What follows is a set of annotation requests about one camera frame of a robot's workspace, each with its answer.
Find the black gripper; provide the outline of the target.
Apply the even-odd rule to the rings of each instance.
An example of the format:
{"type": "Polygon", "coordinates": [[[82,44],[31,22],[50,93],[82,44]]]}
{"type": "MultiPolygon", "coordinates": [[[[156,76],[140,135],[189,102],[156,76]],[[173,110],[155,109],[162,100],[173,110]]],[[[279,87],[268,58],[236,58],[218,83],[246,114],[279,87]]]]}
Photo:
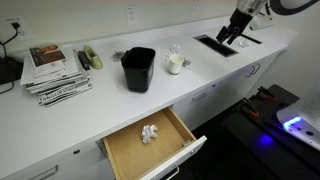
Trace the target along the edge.
{"type": "Polygon", "coordinates": [[[216,36],[217,41],[222,43],[226,37],[230,37],[227,44],[231,45],[232,42],[245,30],[251,20],[252,16],[250,14],[243,13],[236,9],[229,19],[229,26],[223,27],[216,36]]]}

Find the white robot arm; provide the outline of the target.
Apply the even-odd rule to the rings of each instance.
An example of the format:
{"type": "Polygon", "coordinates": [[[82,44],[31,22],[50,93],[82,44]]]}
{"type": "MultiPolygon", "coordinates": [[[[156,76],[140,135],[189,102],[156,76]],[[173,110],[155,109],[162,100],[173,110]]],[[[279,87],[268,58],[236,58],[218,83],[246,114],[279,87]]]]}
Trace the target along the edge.
{"type": "Polygon", "coordinates": [[[319,0],[237,0],[236,9],[231,15],[228,26],[223,26],[216,40],[222,44],[227,41],[231,44],[240,36],[249,22],[262,8],[266,11],[271,9],[274,13],[282,16],[297,14],[306,10],[319,0]]]}

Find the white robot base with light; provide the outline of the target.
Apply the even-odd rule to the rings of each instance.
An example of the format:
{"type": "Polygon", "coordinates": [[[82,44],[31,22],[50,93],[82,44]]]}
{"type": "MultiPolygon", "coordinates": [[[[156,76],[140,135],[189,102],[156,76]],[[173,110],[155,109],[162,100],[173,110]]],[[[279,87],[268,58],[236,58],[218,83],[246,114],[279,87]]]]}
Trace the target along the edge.
{"type": "Polygon", "coordinates": [[[320,151],[320,102],[299,99],[276,113],[285,132],[320,151]]]}

